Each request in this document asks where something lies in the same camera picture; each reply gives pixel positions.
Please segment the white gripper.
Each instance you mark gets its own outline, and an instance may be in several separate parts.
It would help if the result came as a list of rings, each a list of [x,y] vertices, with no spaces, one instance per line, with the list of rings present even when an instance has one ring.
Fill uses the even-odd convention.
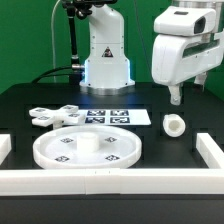
[[[154,22],[158,34],[152,53],[152,77],[169,86],[170,103],[181,104],[179,83],[195,77],[203,86],[207,71],[224,58],[223,5],[171,5]]]

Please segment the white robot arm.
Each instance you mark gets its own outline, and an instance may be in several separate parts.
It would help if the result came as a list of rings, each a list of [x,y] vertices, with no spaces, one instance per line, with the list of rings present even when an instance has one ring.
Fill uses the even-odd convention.
[[[192,78],[202,85],[207,72],[224,59],[224,0],[172,0],[154,21],[152,78],[181,103],[181,85]],[[124,54],[124,19],[107,5],[89,16],[90,55],[80,86],[84,91],[113,95],[134,84]]]

